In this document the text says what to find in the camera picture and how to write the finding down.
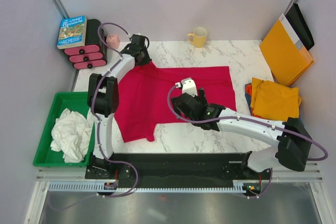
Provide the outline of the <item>crimson red t-shirt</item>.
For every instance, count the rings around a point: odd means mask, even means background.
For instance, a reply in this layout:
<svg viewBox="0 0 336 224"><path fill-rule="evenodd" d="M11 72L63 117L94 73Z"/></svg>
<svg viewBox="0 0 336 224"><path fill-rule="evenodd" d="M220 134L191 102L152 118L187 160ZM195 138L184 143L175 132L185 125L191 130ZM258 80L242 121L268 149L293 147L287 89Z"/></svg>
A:
<svg viewBox="0 0 336 224"><path fill-rule="evenodd" d="M177 82L192 78L205 91L209 103L236 110L235 91L228 66L158 68L137 66L119 82L119 106L114 115L125 143L154 141L157 124L178 123L167 104L167 94Z"/></svg>

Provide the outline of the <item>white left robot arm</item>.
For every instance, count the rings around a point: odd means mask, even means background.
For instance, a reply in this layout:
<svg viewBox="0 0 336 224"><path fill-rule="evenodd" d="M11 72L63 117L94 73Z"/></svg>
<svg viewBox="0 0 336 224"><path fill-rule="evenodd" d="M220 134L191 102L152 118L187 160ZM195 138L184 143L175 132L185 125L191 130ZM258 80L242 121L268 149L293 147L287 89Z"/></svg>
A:
<svg viewBox="0 0 336 224"><path fill-rule="evenodd" d="M113 154L112 121L119 106L118 84L133 68L152 61L149 45L148 37L132 35L112 67L104 74L92 74L89 78L88 105L95 120L93 157L98 162L97 173L103 178L111 178L115 173L115 165L107 160Z"/></svg>

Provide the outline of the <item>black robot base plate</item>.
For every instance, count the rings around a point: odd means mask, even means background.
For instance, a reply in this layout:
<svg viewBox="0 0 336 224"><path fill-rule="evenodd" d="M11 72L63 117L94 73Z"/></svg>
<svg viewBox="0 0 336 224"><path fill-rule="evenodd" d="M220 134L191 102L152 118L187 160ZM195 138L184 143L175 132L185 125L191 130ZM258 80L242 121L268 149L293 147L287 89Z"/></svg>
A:
<svg viewBox="0 0 336 224"><path fill-rule="evenodd" d="M232 187L235 180L268 180L243 166L242 153L137 154L114 153L110 161L92 156L86 179L116 179L119 187L182 189Z"/></svg>

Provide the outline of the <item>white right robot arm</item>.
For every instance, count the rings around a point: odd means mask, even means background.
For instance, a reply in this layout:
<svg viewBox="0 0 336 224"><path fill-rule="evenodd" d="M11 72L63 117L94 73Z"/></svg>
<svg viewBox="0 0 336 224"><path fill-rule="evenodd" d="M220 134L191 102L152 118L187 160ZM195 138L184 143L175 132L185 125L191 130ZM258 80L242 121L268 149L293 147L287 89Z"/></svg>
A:
<svg viewBox="0 0 336 224"><path fill-rule="evenodd" d="M311 142L298 118L283 122L246 116L218 104L208 104L204 91L199 92L199 96L188 93L178 97L168 95L169 109L177 118L203 130L236 133L269 145L261 151L246 153L240 166L245 178L254 178L268 168L279 166L296 172L305 170Z"/></svg>

